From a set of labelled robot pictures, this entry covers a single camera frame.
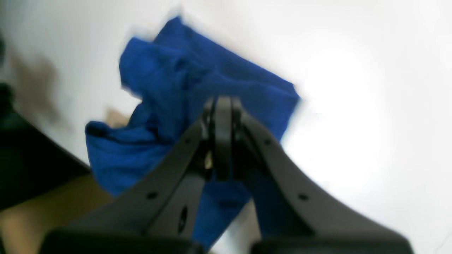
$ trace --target white surface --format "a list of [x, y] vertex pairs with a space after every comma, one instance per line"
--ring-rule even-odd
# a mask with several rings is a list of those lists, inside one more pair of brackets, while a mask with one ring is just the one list
[[124, 44], [181, 12], [295, 83], [306, 103], [283, 145], [306, 174], [416, 253], [452, 253], [451, 1], [1, 1], [20, 110], [85, 162], [85, 124], [138, 103], [120, 89]]

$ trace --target white table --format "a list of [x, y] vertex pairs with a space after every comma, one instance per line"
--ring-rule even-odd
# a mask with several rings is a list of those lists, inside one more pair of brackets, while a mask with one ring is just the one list
[[118, 59], [178, 12], [295, 83], [306, 100], [283, 146], [340, 201], [452, 253], [452, 2], [448, 0], [3, 0], [2, 77], [41, 131], [88, 162], [84, 126], [139, 102]]

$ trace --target blue towel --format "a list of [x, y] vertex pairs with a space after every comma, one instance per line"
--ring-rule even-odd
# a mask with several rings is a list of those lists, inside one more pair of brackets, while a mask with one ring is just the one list
[[[124, 88], [142, 97], [130, 122], [86, 126], [89, 161], [99, 184], [117, 196], [151, 172], [200, 115], [208, 98], [239, 97], [277, 139], [300, 97], [293, 84], [215, 44], [174, 18], [153, 42], [133, 38], [119, 62]], [[239, 182], [208, 182], [193, 239], [207, 249], [249, 201]]]

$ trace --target black object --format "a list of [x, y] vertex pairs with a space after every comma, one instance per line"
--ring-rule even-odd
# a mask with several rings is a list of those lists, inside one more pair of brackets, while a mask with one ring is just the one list
[[251, 253], [412, 253], [403, 236], [309, 180], [240, 101], [228, 97], [215, 106], [207, 102], [200, 119], [145, 179], [115, 202], [52, 232], [41, 253], [203, 253], [190, 239], [212, 175], [205, 163], [210, 152], [220, 179], [242, 180], [253, 193], [264, 240]]
[[10, 86], [0, 84], [0, 210], [89, 174], [89, 167], [17, 114]]

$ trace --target blue cloth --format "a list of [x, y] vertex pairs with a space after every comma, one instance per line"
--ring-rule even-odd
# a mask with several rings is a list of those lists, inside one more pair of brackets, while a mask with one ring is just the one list
[[[91, 168], [117, 196], [151, 172], [200, 115], [209, 97], [241, 98], [244, 108], [277, 139], [300, 97], [293, 84], [215, 44], [174, 18], [153, 42], [133, 38], [119, 63], [123, 87], [142, 97], [129, 124], [86, 126]], [[206, 248], [249, 201], [239, 182], [208, 182], [193, 238]]]

